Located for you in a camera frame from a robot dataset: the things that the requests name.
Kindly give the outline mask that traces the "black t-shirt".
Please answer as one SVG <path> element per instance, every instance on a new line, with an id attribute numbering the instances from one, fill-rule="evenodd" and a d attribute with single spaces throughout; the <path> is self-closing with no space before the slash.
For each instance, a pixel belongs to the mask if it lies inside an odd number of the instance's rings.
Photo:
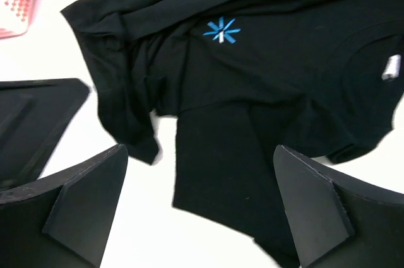
<path id="1" fill-rule="evenodd" d="M 286 145 L 334 164 L 393 128 L 403 94 L 403 0 L 79 0 L 62 10 L 98 117 L 131 157 L 174 116 L 172 205 L 299 258 L 273 168 Z"/>

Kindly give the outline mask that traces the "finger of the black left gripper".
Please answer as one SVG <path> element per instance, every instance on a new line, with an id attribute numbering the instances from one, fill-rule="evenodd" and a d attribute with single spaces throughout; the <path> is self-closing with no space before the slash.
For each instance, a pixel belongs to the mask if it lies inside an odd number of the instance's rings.
<path id="1" fill-rule="evenodd" d="M 89 87 L 77 78 L 1 82 L 1 187 L 41 175 Z"/>

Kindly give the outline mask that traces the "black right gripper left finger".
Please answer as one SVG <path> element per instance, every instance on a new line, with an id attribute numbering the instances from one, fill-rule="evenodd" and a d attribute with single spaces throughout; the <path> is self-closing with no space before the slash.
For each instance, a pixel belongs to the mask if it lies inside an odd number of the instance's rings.
<path id="1" fill-rule="evenodd" d="M 128 165 L 117 144 L 1 192 L 1 267 L 100 267 Z"/>

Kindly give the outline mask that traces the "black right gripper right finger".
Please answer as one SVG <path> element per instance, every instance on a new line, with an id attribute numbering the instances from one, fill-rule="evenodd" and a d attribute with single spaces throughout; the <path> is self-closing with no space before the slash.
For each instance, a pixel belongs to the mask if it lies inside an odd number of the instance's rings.
<path id="1" fill-rule="evenodd" d="M 403 267 L 403 194 L 282 145 L 273 164 L 302 267 Z"/>

